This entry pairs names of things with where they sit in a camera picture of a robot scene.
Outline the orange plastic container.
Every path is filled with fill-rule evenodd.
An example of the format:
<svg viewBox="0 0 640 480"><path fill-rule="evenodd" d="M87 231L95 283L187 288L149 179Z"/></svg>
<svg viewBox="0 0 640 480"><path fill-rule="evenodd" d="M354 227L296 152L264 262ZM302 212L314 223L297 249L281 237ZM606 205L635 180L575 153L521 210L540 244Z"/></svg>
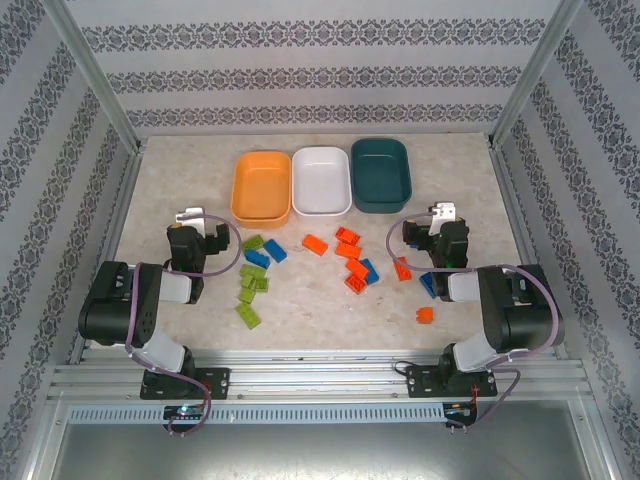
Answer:
<svg viewBox="0 0 640 480"><path fill-rule="evenodd" d="M292 163L281 151L252 151L235 166L231 212L247 229L277 229L289 219Z"/></svg>

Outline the teal plastic container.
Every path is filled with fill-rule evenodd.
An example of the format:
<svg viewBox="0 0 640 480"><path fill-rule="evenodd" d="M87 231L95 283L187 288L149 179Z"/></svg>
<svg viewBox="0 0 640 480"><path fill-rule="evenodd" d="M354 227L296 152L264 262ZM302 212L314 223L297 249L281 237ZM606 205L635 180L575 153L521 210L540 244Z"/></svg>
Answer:
<svg viewBox="0 0 640 480"><path fill-rule="evenodd" d="M362 138L351 146L355 207L368 214L400 212L412 196L408 152L392 138Z"/></svg>

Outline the white plastic container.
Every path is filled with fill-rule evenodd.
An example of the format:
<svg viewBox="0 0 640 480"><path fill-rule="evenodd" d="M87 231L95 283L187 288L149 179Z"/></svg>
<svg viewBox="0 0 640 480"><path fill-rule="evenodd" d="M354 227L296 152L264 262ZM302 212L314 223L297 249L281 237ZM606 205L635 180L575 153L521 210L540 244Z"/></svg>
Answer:
<svg viewBox="0 0 640 480"><path fill-rule="evenodd" d="M332 146L304 147L292 158L292 206L301 217L340 218L353 205L350 161Z"/></svg>

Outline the left controller board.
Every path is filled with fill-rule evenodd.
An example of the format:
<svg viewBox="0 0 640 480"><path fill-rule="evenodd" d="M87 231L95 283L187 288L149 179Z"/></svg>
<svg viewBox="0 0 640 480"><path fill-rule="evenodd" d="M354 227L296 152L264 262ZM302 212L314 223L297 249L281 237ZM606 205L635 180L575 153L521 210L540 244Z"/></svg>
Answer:
<svg viewBox="0 0 640 480"><path fill-rule="evenodd" d="M163 411L163 419L168 420L200 420L204 408L196 405L166 406Z"/></svg>

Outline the grey metal sheet panel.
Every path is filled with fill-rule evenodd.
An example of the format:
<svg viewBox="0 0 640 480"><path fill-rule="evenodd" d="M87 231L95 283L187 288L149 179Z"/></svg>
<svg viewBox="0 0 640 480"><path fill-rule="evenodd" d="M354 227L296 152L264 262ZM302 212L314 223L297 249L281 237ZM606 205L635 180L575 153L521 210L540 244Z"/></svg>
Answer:
<svg viewBox="0 0 640 480"><path fill-rule="evenodd" d="M54 480L591 480L568 408L502 406L467 434L439 424L71 425Z"/></svg>

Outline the aluminium table side rail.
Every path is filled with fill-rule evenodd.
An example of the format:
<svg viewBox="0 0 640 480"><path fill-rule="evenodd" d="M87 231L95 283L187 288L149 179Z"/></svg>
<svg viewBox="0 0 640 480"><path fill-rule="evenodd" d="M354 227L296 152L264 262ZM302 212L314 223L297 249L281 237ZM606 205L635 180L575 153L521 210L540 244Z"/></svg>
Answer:
<svg viewBox="0 0 640 480"><path fill-rule="evenodd" d="M147 143L147 139L141 141L137 150L131 154L127 168L123 172L122 181L120 182L120 186L117 191L118 195L112 205L108 229L104 235L104 240L102 242L102 247L93 275L98 273L98 270L104 261L113 260L115 258Z"/></svg>
<svg viewBox="0 0 640 480"><path fill-rule="evenodd" d="M509 220L509 225L512 230L512 235L516 244L516 250L518 252L519 264L533 264L538 263L538 258L536 255L535 245L531 240L531 236L529 231L527 230L527 223L525 214L521 209L520 202L518 200L518 195L516 192L516 188L513 186L513 182L508 173L507 166L505 164L504 158L500 151L497 151L495 148L489 146L489 155L491 158L492 166L494 168L496 180L499 185L500 193L502 196L502 200L505 206L505 210L507 213L507 217ZM514 360L516 358L526 358L533 356L544 356L544 355L553 355L554 358L558 360L567 360L569 359L567 350L564 345L564 327L560 329L560 342L558 344L552 344L548 348L540 350L537 353L530 352L526 355L523 354L520 357L512 357Z"/></svg>

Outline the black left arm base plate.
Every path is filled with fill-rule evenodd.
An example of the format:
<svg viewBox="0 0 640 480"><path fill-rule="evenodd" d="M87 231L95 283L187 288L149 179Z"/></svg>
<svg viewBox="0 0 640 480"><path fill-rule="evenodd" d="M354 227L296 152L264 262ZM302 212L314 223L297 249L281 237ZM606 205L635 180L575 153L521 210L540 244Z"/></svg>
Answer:
<svg viewBox="0 0 640 480"><path fill-rule="evenodd" d="M230 384L230 370L227 368L197 368L194 380L204 385L212 400L226 400ZM140 388L142 400L200 400L203 391L191 382L175 377L144 371Z"/></svg>

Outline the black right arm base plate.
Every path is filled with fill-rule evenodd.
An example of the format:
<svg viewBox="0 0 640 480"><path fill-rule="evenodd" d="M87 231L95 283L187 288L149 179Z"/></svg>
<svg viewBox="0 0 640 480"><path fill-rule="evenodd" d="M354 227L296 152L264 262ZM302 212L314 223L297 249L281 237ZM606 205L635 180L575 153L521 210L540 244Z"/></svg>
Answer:
<svg viewBox="0 0 640 480"><path fill-rule="evenodd" d="M429 365L406 370L410 398L493 398L498 394L495 378L486 371L464 373Z"/></svg>

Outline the aluminium mounting rail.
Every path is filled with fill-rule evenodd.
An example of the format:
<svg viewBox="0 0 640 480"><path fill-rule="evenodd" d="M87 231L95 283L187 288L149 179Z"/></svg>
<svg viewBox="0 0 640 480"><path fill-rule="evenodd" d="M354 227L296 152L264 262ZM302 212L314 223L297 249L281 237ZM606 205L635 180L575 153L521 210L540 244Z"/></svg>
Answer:
<svg viewBox="0 0 640 480"><path fill-rule="evenodd" d="M409 350L214 350L197 349L201 367L230 371L231 403L338 403L405 401L402 361L434 364L439 353ZM593 399L587 372L580 360L548 351L516 359L512 367L521 379L512 401ZM67 403L139 402L143 371L116 348L89 348L79 363L55 367L46 399Z"/></svg>

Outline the aluminium frame post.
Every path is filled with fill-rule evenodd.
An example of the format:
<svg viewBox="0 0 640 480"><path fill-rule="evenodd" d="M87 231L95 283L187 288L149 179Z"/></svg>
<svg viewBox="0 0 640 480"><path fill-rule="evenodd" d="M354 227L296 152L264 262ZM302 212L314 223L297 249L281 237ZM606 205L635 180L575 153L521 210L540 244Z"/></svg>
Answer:
<svg viewBox="0 0 640 480"><path fill-rule="evenodd" d="M129 153L137 153L141 140L136 134L124 108L99 65L81 28L72 16L66 0L41 0L57 33L65 42L84 79L96 95L99 103L115 128Z"/></svg>
<svg viewBox="0 0 640 480"><path fill-rule="evenodd" d="M584 0L559 0L496 125L488 135L489 145L493 150L497 150L505 142L530 93L544 73L555 49L583 3Z"/></svg>

